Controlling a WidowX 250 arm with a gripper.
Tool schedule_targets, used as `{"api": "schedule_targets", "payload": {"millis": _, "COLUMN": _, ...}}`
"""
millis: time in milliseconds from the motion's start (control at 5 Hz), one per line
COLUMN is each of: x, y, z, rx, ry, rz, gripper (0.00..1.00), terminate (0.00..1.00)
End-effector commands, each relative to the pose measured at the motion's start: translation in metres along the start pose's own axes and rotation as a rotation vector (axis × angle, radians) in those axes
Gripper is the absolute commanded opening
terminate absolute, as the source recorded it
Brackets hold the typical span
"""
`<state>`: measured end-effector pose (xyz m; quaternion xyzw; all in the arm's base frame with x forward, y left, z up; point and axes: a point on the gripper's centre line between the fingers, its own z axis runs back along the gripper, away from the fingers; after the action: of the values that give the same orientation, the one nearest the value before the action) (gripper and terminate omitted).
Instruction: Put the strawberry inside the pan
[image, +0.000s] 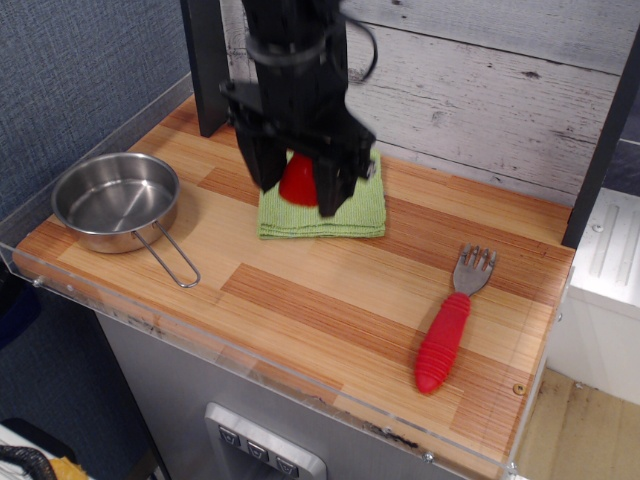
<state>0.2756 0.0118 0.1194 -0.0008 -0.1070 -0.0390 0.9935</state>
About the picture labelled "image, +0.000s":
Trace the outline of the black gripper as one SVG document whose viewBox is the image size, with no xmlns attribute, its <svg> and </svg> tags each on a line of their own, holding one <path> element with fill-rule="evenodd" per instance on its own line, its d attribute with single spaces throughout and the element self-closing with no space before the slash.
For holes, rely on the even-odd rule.
<svg viewBox="0 0 640 480">
<path fill-rule="evenodd" d="M 252 44 L 249 52 L 257 80 L 228 80 L 220 90 L 253 181 L 269 191 L 283 176 L 286 151 L 300 152 L 312 160 L 320 216 L 334 216 L 373 171 L 375 135 L 346 107 L 347 46 Z"/>
</svg>

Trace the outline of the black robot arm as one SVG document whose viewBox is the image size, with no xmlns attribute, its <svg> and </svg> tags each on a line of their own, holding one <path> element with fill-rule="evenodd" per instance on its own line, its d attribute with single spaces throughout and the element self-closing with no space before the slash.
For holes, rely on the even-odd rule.
<svg viewBox="0 0 640 480">
<path fill-rule="evenodd" d="M 254 83 L 220 87 L 254 182 L 269 191 L 287 150 L 312 161 L 319 213 L 334 215 L 372 174 L 374 134 L 348 110 L 346 25 L 337 1 L 246 1 Z"/>
</svg>

